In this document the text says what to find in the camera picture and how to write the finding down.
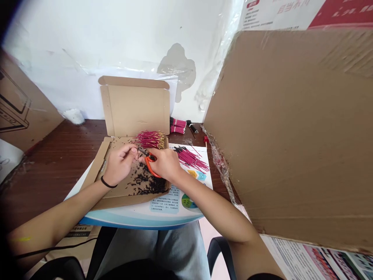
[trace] wooden desk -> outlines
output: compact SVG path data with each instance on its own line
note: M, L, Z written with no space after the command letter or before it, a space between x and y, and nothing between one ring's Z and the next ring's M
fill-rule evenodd
M199 124L195 127L199 131L195 139L187 127L185 134L170 134L170 143L188 145L188 142L192 142L195 146L204 146L205 134ZM64 121L39 143L12 180L3 186L2 203L9 229L62 202L96 156L105 136L103 120L87 120L81 126ZM229 200L219 171L212 161L209 144L207 152L213 188Z

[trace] chair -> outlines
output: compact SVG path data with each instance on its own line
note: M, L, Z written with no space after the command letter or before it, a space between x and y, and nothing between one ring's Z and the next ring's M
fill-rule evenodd
M100 233L98 234L96 245L93 249L87 277L84 276L83 270L77 258L62 257L47 262L31 277L30 280L53 280L57 277L64 280L93 280L116 231L117 229L115 227L101 228ZM207 253L210 275L213 273L213 268L220 252L224 256L230 279L236 280L232 254L230 252L228 242L224 237L215 237L210 242Z

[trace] orange scissors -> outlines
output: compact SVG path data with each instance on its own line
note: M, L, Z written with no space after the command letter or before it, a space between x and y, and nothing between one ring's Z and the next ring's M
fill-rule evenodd
M150 167L150 164L149 164L149 162L155 162L157 160L155 155L153 155L152 153L145 152L145 150L143 150L142 148L139 148L139 151L142 152L146 156L145 157L145 162L146 162L146 165L148 166L148 169L149 169L150 173L153 174L154 177L161 178L161 176L159 176L157 173L155 173L152 170L152 168Z

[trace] brown cardboard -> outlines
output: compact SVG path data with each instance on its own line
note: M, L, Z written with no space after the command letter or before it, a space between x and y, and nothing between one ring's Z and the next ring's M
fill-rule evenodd
M110 152L133 141L133 137L140 131L162 131L165 135L170 133L170 95L166 90L169 88L166 82L102 76L99 83L106 128L108 135L112 137L104 138L81 189L100 180L105 173L106 160ZM167 137L165 148L168 148ZM137 176L138 168L142 169L139 162L134 163L129 176L110 190L92 210L143 203L169 192L171 184L166 182L164 193L137 194L138 189L145 189L148 186L148 182L131 185Z
M26 152L62 121L46 96L0 51L0 138Z
M136 136L144 130L170 134L168 83L111 76L99 83L109 136Z
M89 226L83 224L76 225L56 246L71 246L97 238L100 230L101 227L99 226ZM76 257L83 269L83 272L87 274L95 244L96 240L92 240L75 248L50 251L45 256L45 259L46 261L51 261L61 257Z
M205 128L260 233L373 252L373 31L245 31Z
M117 149L123 144L129 143L132 140L133 139L130 137L105 137L82 185L82 189L101 179L101 176L105 173L106 170L105 162L112 150ZM168 147L167 137L165 137L165 147ZM169 190L171 189L171 184L170 182L166 181L166 192L164 193L137 195L136 191L134 191L134 188L144 189L148 185L148 182L142 182L141 185L136 186L131 185L131 183L134 183L134 178L137 176L135 171L141 172L140 170L138 170L138 168L139 163L133 163L129 175L123 181L121 181L116 188L111 189L92 208L92 210L139 204L150 201L169 192Z

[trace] stain on wall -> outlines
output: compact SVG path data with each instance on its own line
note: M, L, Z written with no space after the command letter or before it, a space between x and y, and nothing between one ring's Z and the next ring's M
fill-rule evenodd
M173 44L160 62L157 70L158 74L172 74L178 76L178 87L176 90L175 102L181 101L181 94L190 88L195 81L195 63L192 59L187 59L184 48L179 44Z

